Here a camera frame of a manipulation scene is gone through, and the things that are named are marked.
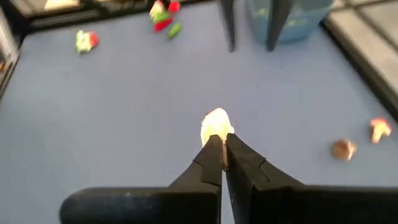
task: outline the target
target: brown mushroom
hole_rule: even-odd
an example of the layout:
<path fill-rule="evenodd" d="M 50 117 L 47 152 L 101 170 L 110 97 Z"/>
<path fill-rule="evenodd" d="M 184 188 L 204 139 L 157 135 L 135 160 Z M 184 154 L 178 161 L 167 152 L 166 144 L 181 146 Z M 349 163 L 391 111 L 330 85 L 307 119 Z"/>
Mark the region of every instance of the brown mushroom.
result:
<path fill-rule="evenodd" d="M 347 139 L 340 139 L 333 144 L 333 154 L 337 159 L 349 161 L 357 150 L 357 145 Z"/>
<path fill-rule="evenodd" d="M 384 118 L 374 118 L 370 122 L 372 128 L 372 142 L 379 143 L 382 136 L 390 136 L 391 126 Z"/>

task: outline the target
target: green pepper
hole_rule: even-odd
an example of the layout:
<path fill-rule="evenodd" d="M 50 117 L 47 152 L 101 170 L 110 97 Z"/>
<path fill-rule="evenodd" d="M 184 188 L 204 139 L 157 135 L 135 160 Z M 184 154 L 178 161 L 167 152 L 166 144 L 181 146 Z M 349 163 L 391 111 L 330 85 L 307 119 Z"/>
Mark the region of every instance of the green pepper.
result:
<path fill-rule="evenodd" d="M 163 22 L 170 18 L 170 14 L 168 12 L 160 12 L 155 15 L 154 23 Z"/>
<path fill-rule="evenodd" d="M 181 23 L 176 23 L 169 31 L 169 39 L 173 39 L 182 29 Z"/>

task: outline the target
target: blue tabletop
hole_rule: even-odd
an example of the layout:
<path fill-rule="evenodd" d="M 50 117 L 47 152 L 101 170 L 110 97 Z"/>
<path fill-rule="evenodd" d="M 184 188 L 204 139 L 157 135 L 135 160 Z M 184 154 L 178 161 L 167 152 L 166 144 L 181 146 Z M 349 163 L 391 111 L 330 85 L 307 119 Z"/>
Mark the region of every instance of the blue tabletop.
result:
<path fill-rule="evenodd" d="M 148 15 L 28 36 L 0 107 L 0 223 L 58 223 L 62 200 L 86 187 L 169 185 L 217 107 L 303 183 L 398 185 L 396 134 L 369 137 L 370 119 L 391 117 L 327 35 L 267 53 L 238 4 L 233 54 L 213 3 L 183 8 L 170 42 Z M 87 55 L 74 49 L 79 29 L 99 35 Z M 330 156 L 339 138 L 359 146 L 350 163 Z M 222 221 L 233 222 L 225 181 Z"/>

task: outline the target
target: blue container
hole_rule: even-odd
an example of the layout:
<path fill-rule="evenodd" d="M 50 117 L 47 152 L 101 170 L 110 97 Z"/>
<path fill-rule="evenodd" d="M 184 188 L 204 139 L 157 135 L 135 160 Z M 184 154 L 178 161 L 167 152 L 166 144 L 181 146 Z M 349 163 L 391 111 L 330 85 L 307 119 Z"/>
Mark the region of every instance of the blue container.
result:
<path fill-rule="evenodd" d="M 248 19 L 256 39 L 265 43 L 271 0 L 246 0 Z M 289 17 L 279 36 L 279 42 L 307 38 L 331 9 L 333 0 L 294 0 Z"/>

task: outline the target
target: red pepper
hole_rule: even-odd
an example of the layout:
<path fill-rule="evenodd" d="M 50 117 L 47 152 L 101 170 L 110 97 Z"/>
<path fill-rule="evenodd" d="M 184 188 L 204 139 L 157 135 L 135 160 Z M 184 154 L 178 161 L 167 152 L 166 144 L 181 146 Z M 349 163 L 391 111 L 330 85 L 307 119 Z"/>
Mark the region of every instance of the red pepper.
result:
<path fill-rule="evenodd" d="M 177 13 L 180 10 L 180 2 L 178 1 L 172 1 L 169 4 L 168 11 L 170 13 Z"/>
<path fill-rule="evenodd" d="M 89 32 L 90 35 L 90 44 L 92 47 L 95 47 L 98 45 L 98 37 L 94 32 Z"/>
<path fill-rule="evenodd" d="M 170 25 L 172 22 L 173 22 L 173 18 L 168 18 L 168 19 L 165 20 L 165 21 L 155 23 L 155 27 L 154 27 L 155 29 L 154 29 L 154 31 L 155 31 L 155 32 L 160 32 L 160 31 L 162 31 L 164 28 L 166 28 L 168 25 Z"/>

